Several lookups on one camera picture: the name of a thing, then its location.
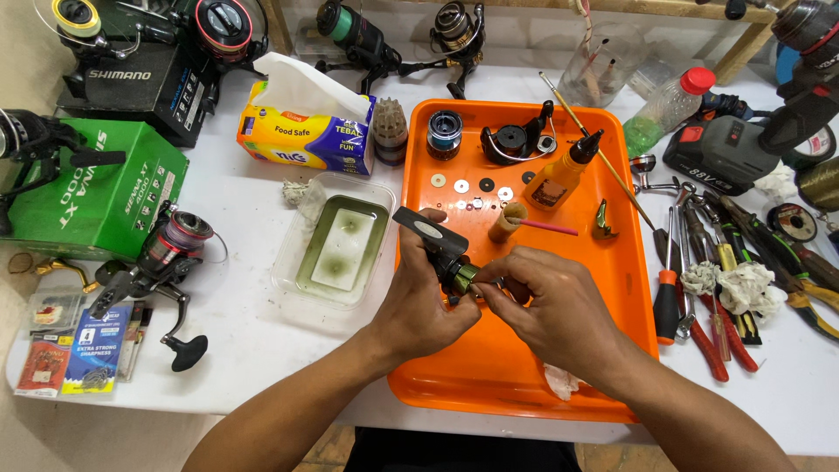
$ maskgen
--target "white table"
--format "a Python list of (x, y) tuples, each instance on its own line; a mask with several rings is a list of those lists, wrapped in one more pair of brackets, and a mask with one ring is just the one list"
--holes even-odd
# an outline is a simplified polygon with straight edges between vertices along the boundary
[[(427, 60), (427, 53), (419, 46), (394, 47), (406, 58), (419, 56)], [(486, 48), (485, 56), (485, 62), (466, 82), (469, 98), (540, 103), (553, 97), (536, 72), (545, 70), (554, 83), (558, 82), (560, 68), (567, 63), (570, 53)], [(361, 78), (360, 72), (355, 71), (332, 74), (350, 88), (355, 88)], [(422, 71), (401, 80), (392, 76), (376, 81), (373, 95), (398, 98), (409, 116), (414, 106), (425, 99), (448, 98), (445, 85), (455, 78), (455, 71)], [(186, 340), (205, 334), (210, 347), (204, 358), (186, 372), (171, 371), (169, 366), (174, 353), (156, 341), (173, 326), (177, 311), (174, 302), (156, 297), (153, 298), (153, 322), (133, 381), (118, 384), (111, 396), (59, 396), (58, 400), (227, 414), (257, 392), (319, 359), (342, 342), (334, 336), (290, 326), (280, 316), (283, 310), (293, 310), (295, 306), (287, 296), (276, 291), (270, 278), (285, 229), (295, 211), (280, 195), (281, 182), (284, 178), (306, 181), (319, 171), (258, 162), (236, 143), (239, 113), (255, 80), (254, 76), (241, 71), (225, 77), (216, 116), (208, 117), (198, 145), (185, 152), (191, 164), (180, 206), (210, 222), (230, 248), (230, 259), (225, 264), (204, 264), (181, 286), (192, 295), (192, 303), (178, 337)], [(775, 109), (781, 104), (774, 87), (748, 68), (743, 69), (731, 86), (714, 90), (739, 94), (756, 109)], [(607, 110), (623, 122), (643, 103), (625, 87)], [(653, 152), (661, 156), (667, 141), (663, 139)], [(372, 181), (389, 186), (399, 195), (402, 174), (401, 167), (392, 169), (376, 165)], [(673, 172), (659, 163), (650, 180), (653, 183), (669, 182), (671, 175)], [(653, 222), (664, 226), (666, 208), (672, 204), (672, 197), (659, 193), (643, 194), (638, 199)], [(737, 201), (762, 217), (773, 206), (757, 191), (751, 191)], [(651, 231), (643, 226), (650, 285), (657, 287), (660, 265)], [(824, 235), (825, 227), (822, 223), (820, 226), (820, 236), (808, 245), (833, 264), (839, 264), (839, 258)], [(393, 274), (394, 230), (391, 227), (386, 236), (373, 288), (357, 309), (357, 317), (362, 321), (372, 318)], [(83, 265), (88, 274), (92, 274), (99, 263)], [(45, 277), (42, 286), (66, 284), (78, 284), (78, 278), (75, 274), (59, 271)], [(325, 310), (319, 306), (310, 309), (313, 312)], [(827, 307), (817, 304), (817, 309), (829, 323), (839, 324), (839, 317), (831, 314)], [(697, 311), (709, 333), (704, 307), (698, 307)], [(788, 307), (782, 308), (760, 330), (763, 346), (749, 348), (761, 365), (760, 371), (754, 375), (746, 373), (733, 361), (727, 365), (731, 379), (724, 385), (712, 379), (693, 341), (661, 348), (661, 362), (738, 405), (766, 428), (788, 454), (839, 454), (836, 437), (839, 410), (832, 407), (839, 391), (839, 375), (836, 375), (839, 345), (817, 334)], [(25, 333), (19, 333), (7, 361), (9, 385), (17, 383), (28, 346)], [(565, 422), (414, 408), (396, 399), (384, 379), (365, 389), (337, 421), (359, 426), (582, 443), (653, 442), (641, 425)]]

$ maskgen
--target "orange tray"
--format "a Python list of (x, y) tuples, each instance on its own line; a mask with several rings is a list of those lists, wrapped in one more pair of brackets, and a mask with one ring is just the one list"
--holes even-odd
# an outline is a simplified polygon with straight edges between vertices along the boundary
[[(431, 114), (446, 109), (458, 112), (463, 118), (463, 139), (460, 153), (454, 159), (440, 161), (425, 149), (426, 131)], [(538, 116), (540, 110), (541, 104), (465, 100), (435, 99), (417, 105), (411, 116), (402, 204), (414, 210), (432, 207), (448, 212), (445, 225), (469, 239), (466, 254), (473, 264), (485, 265), (504, 256), (515, 244), (579, 260), (594, 276), (618, 327), (657, 359), (653, 304), (638, 214), (600, 158), (594, 158), (580, 186), (558, 211), (540, 211), (521, 198), (525, 185), (522, 174), (527, 170), (538, 172), (571, 146), (567, 139), (581, 137), (570, 117), (562, 108), (555, 107), (553, 119), (559, 149), (548, 158), (500, 166), (492, 164), (481, 150), (479, 134), (484, 126), (495, 132), (505, 124), (524, 125)], [(590, 132), (606, 130), (601, 149), (624, 181), (632, 182), (620, 122), (611, 113), (599, 109), (575, 108), (575, 113)], [(550, 126), (545, 127), (544, 133), (549, 132)], [(446, 177), (446, 184), (441, 188), (431, 185), (431, 177), (437, 173)], [(490, 192), (478, 187), (484, 177), (495, 181), (495, 188)], [(455, 192), (458, 179), (469, 182), (467, 193)], [(528, 206), (530, 219), (575, 228), (580, 236), (523, 226), (506, 244), (493, 243), (487, 237), (487, 230), (500, 212), (498, 189), (503, 186), (513, 189), (513, 202)], [(459, 201), (471, 202), (476, 197), (482, 199), (482, 208), (471, 211), (457, 208)], [(620, 235), (615, 239), (595, 240), (591, 228), (595, 226), (594, 217), (603, 198), (608, 201), (607, 222)], [(388, 375), (390, 389), (401, 401), (411, 406), (458, 412), (638, 422), (624, 404), (587, 385), (581, 385), (570, 401), (560, 400), (548, 387), (542, 362), (486, 304), (481, 305), (481, 321), (456, 343), (437, 354), (411, 360)]]

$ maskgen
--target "pink brush handle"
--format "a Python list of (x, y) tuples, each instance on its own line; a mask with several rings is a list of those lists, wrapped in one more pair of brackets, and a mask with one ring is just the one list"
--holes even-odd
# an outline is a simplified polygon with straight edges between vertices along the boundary
[(557, 233), (570, 234), (571, 236), (580, 235), (576, 229), (563, 228), (561, 226), (555, 226), (553, 224), (548, 223), (539, 223), (538, 221), (532, 221), (528, 219), (521, 220), (519, 224), (523, 224), (524, 226), (532, 226), (534, 228), (547, 229), (548, 231), (556, 231)]

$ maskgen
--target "hand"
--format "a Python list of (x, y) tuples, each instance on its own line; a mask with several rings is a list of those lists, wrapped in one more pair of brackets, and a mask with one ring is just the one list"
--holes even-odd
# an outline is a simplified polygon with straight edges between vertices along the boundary
[[(515, 301), (486, 283), (497, 277), (504, 277)], [(485, 265), (473, 287), (540, 359), (598, 388), (634, 346), (609, 315), (588, 269), (574, 260), (515, 246)]]
[[(446, 212), (426, 208), (419, 214), (438, 223)], [(401, 259), (376, 317), (366, 327), (395, 368), (407, 360), (431, 355), (454, 343), (481, 319), (474, 295), (461, 298), (452, 311), (440, 298), (440, 282), (425, 255), (422, 238), (399, 228)]]

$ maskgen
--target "black washer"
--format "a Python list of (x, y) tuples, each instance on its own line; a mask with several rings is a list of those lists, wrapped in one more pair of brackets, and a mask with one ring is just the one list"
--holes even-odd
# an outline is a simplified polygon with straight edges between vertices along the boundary
[(495, 182), (493, 182), (489, 177), (484, 177), (480, 182), (478, 182), (478, 186), (481, 187), (481, 190), (490, 192), (493, 188), (495, 188)]

